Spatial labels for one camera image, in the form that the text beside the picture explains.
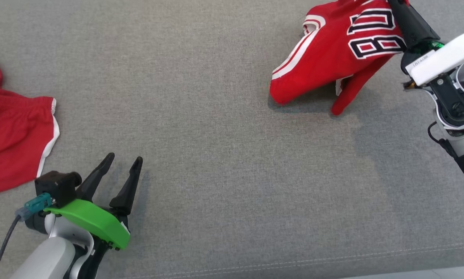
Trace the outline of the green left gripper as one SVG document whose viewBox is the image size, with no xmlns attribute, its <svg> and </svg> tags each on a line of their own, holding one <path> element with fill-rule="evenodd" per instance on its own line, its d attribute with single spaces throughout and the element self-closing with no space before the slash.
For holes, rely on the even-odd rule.
<svg viewBox="0 0 464 279">
<path fill-rule="evenodd" d="M 60 214 L 71 223 L 85 229 L 101 240 L 112 243 L 115 249 L 124 250 L 131 238 L 128 227 L 113 214 L 92 203 L 92 198 L 99 183 L 110 169 L 114 158 L 114 153 L 107 154 L 90 175 L 83 180 L 76 189 L 77 199 L 62 208 L 50 206 L 45 208 L 44 211 Z M 131 214 L 142 166 L 143 158 L 137 157 L 129 170 L 129 177 L 122 189 L 110 201 L 109 206 L 115 215 L 128 216 Z"/>
</svg>

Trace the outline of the grey fabric sofa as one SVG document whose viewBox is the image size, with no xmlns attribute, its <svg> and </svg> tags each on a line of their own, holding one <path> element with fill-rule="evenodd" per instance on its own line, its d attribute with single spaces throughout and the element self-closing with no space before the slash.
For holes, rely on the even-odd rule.
<svg viewBox="0 0 464 279">
<path fill-rule="evenodd" d="M 3 86 L 57 100 L 44 172 L 108 205 L 143 157 L 130 243 L 99 279 L 333 279 L 464 265 L 464 175 L 400 57 L 345 112 L 271 73 L 329 0 L 0 0 Z"/>
</svg>

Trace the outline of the red shorts white stripe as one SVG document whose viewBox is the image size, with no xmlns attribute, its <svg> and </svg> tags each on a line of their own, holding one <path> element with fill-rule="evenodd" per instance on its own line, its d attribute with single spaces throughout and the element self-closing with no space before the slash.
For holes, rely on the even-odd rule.
<svg viewBox="0 0 464 279">
<path fill-rule="evenodd" d="M 33 181 L 60 135 L 53 97 L 3 89 L 0 69 L 0 193 Z"/>
</svg>

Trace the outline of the red jersey shirt white sleeves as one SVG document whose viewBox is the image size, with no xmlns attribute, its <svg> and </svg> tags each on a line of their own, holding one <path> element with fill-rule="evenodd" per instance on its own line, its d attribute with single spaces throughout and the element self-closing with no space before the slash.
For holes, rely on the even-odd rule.
<svg viewBox="0 0 464 279">
<path fill-rule="evenodd" d="M 365 83 L 394 55 L 406 50 L 388 0 L 336 0 L 311 8 L 304 36 L 273 72 L 269 93 L 287 105 L 335 83 L 338 116 Z"/>
</svg>

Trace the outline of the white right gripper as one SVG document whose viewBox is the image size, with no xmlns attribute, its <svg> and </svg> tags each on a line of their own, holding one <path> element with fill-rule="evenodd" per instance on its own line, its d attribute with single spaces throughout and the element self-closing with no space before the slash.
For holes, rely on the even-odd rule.
<svg viewBox="0 0 464 279">
<path fill-rule="evenodd" d="M 409 0 L 387 0 L 408 49 L 439 42 L 439 35 L 425 21 Z M 432 50 L 404 69 L 417 86 L 429 83 L 441 74 L 464 64 L 464 34 L 438 50 Z"/>
</svg>

